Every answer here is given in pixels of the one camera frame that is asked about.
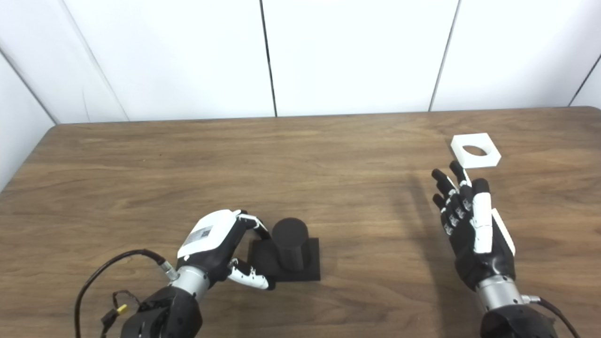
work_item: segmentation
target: metal cylinder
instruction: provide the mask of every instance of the metal cylinder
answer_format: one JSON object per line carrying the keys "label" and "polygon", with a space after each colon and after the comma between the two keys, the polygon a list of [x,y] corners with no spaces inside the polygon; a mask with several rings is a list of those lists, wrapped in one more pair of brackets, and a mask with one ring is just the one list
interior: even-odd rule
{"label": "metal cylinder", "polygon": [[273,227],[272,239],[280,266],[288,271],[304,270],[311,261],[309,230],[297,218],[284,218]]}
{"label": "metal cylinder", "polygon": [[207,274],[199,268],[190,265],[182,266],[177,272],[180,274],[180,278],[171,283],[171,286],[178,287],[193,295],[200,304],[200,300],[211,284]]}
{"label": "metal cylinder", "polygon": [[524,304],[513,279],[507,276],[496,275],[481,281],[476,286],[476,293],[485,312],[502,306]]}

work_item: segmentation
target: circular hole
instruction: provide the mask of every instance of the circular hole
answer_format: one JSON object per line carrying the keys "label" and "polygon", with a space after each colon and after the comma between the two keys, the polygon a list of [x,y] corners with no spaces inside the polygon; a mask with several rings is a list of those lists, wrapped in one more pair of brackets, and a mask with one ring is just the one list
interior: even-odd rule
{"label": "circular hole", "polygon": [[486,152],[484,150],[482,150],[482,148],[478,148],[478,147],[474,147],[474,146],[463,146],[463,149],[472,155],[476,155],[476,156],[486,155]]}

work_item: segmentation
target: black cylinder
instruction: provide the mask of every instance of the black cylinder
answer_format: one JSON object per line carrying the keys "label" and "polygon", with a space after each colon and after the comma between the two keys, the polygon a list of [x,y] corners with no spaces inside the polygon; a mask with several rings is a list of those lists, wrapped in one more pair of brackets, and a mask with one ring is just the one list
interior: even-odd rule
{"label": "black cylinder", "polygon": [[278,250],[278,262],[288,271],[304,270],[311,261],[309,231],[297,218],[284,218],[273,227],[271,237]]}

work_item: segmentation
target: fingertip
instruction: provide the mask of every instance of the fingertip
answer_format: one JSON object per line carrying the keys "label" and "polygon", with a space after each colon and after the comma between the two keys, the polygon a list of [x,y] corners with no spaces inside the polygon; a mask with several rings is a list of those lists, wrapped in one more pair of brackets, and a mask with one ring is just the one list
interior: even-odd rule
{"label": "fingertip", "polygon": [[451,162],[449,168],[456,176],[463,175],[463,167],[461,166],[461,164],[459,164],[459,161],[454,160],[453,162]]}
{"label": "fingertip", "polygon": [[434,194],[434,196],[432,196],[432,201],[440,210],[445,207],[445,200],[442,198],[442,196],[440,196],[440,194]]}
{"label": "fingertip", "polygon": [[486,179],[475,179],[472,181],[472,190],[474,195],[477,195],[481,192],[490,192],[490,186]]}
{"label": "fingertip", "polygon": [[434,169],[432,170],[432,178],[440,182],[441,180],[446,180],[447,175],[445,175],[445,173],[443,173],[440,169]]}

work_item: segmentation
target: black cable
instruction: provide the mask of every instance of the black cable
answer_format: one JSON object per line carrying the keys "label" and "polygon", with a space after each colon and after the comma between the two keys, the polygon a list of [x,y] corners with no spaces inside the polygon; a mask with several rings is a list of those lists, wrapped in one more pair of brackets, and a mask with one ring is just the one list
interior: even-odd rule
{"label": "black cable", "polygon": [[77,299],[75,300],[75,314],[74,314],[74,318],[75,318],[75,338],[81,338],[81,328],[80,328],[80,323],[79,323],[79,317],[80,317],[80,312],[81,312],[81,301],[84,298],[84,294],[85,292],[88,290],[88,288],[90,287],[90,285],[92,284],[92,282],[98,278],[98,276],[104,271],[106,270],[109,266],[113,265],[114,263],[120,261],[121,259],[124,259],[126,257],[129,256],[134,256],[134,255],[142,255],[142,256],[146,256],[149,257],[151,259],[153,259],[158,265],[161,265],[163,263],[165,263],[165,258],[163,258],[163,256],[161,256],[160,254],[155,253],[154,251],[150,251],[150,250],[146,250],[146,249],[137,249],[137,250],[131,250],[131,251],[126,251],[122,254],[119,254],[111,259],[109,259],[106,263],[104,263],[101,267],[98,268],[98,270],[96,270],[89,278],[88,280],[84,283],[84,285],[81,287],[81,290],[79,291],[79,294],[77,295]]}
{"label": "black cable", "polygon": [[567,326],[567,329],[570,330],[572,336],[574,336],[574,338],[580,338],[580,335],[578,334],[578,332],[576,332],[574,326],[572,326],[570,321],[567,320],[566,316],[564,316],[564,314],[561,313],[561,310],[558,309],[555,305],[551,304],[549,301],[543,299],[542,297],[540,298],[540,301],[536,302],[536,304],[551,311],[555,316],[558,316],[561,319],[561,321],[564,322],[564,324]]}

